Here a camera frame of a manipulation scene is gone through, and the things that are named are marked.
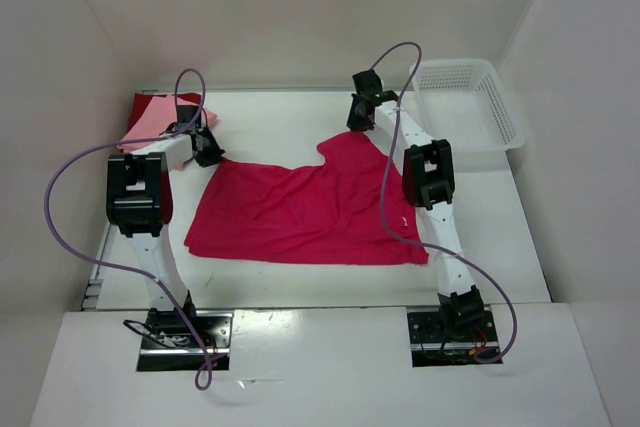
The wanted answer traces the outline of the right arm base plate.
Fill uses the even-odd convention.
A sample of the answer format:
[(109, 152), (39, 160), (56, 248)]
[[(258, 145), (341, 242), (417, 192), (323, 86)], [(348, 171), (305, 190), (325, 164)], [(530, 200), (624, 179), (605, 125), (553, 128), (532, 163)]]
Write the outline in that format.
[(454, 336), (445, 332), (436, 308), (408, 309), (406, 318), (414, 368), (478, 365), (501, 352), (489, 309), (477, 325)]

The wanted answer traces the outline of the magenta t shirt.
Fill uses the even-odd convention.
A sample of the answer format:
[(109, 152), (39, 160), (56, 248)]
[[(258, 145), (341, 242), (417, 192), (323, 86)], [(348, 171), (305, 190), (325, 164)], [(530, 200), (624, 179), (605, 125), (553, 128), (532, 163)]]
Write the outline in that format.
[(223, 160), (186, 234), (206, 258), (288, 264), (427, 263), (401, 176), (363, 133), (317, 146), (324, 162), (289, 169)]

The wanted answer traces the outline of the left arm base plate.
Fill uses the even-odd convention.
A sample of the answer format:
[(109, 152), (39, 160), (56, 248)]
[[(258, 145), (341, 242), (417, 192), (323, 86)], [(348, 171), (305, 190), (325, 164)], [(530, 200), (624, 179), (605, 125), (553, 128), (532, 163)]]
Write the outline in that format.
[(191, 318), (196, 335), (175, 312), (152, 310), (144, 321), (124, 323), (141, 337), (138, 372), (195, 372), (205, 363), (197, 338), (212, 357), (214, 371), (229, 369), (232, 321), (231, 312), (202, 312)]

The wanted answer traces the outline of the light pink t shirt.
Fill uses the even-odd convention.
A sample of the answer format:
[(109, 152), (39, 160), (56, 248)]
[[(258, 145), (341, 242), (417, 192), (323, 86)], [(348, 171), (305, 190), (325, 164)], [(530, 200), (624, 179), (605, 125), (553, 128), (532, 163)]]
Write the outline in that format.
[[(154, 98), (142, 117), (119, 142), (117, 146), (119, 152), (111, 158), (127, 160), (131, 163), (159, 159), (169, 171), (180, 170), (190, 162), (196, 163), (190, 138), (192, 132), (172, 131), (178, 104), (199, 105), (182, 102), (178, 96), (173, 95)], [(200, 108), (206, 117), (202, 127), (206, 126), (210, 129), (217, 120), (217, 116), (205, 108)]]

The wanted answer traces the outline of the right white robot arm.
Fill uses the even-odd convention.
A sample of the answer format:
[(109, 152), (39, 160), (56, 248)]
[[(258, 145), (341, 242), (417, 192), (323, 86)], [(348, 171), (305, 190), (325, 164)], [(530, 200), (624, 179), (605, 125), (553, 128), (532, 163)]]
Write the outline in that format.
[(393, 91), (354, 94), (347, 127), (352, 131), (379, 128), (402, 149), (402, 192), (416, 209), (422, 226), (431, 235), (425, 242), (436, 251), (439, 329), (447, 340), (460, 340), (484, 315), (484, 302), (469, 263), (462, 255), (454, 219), (455, 179), (452, 148), (421, 128), (404, 109), (396, 106)]

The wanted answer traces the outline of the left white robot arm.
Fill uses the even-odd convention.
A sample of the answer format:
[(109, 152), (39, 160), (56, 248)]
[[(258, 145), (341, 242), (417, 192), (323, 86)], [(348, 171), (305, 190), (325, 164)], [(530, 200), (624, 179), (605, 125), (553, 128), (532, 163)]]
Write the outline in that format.
[(195, 161), (220, 163), (224, 150), (207, 127), (155, 142), (107, 163), (106, 214), (134, 250), (150, 301), (145, 328), (157, 345), (182, 348), (198, 335), (214, 342), (211, 325), (197, 316), (182, 281), (169, 239), (173, 216), (170, 171)]

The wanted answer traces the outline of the dark red t shirt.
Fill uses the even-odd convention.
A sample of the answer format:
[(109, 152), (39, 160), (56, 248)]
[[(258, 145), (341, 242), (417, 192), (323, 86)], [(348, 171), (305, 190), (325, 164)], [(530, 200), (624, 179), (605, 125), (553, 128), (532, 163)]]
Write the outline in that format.
[[(130, 112), (128, 124), (127, 124), (127, 131), (130, 131), (133, 128), (133, 126), (138, 122), (138, 120), (142, 117), (145, 110), (149, 106), (150, 102), (154, 98), (156, 97), (160, 98), (161, 96), (142, 94), (142, 93), (136, 93), (134, 95), (132, 110)], [(182, 102), (198, 104), (201, 101), (201, 95), (194, 92), (183, 93), (178, 95), (178, 99)]]

